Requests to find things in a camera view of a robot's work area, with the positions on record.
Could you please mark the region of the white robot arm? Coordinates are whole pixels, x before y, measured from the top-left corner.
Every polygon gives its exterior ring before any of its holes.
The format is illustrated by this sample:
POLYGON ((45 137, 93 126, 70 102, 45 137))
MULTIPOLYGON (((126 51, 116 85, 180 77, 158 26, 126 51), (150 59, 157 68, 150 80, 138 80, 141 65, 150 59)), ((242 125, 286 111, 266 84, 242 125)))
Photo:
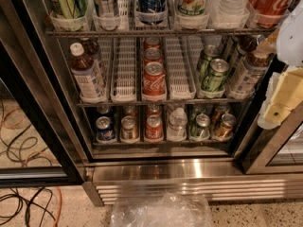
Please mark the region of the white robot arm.
POLYGON ((271 76, 259 111, 258 125, 271 130, 303 101, 303 0, 257 51, 276 53, 277 59, 288 66, 285 72, 271 76))

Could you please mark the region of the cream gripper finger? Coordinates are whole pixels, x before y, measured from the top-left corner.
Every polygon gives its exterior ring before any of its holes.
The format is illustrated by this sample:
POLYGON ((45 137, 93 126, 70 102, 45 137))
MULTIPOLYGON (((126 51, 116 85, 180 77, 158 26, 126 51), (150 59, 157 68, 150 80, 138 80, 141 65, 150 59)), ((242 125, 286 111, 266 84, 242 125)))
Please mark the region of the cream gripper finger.
POLYGON ((302 101, 303 68, 292 67, 278 77, 263 117, 270 123, 281 124, 302 101))
POLYGON ((257 46, 257 51, 266 54, 276 53, 276 41, 278 33, 279 29, 277 28, 257 46))

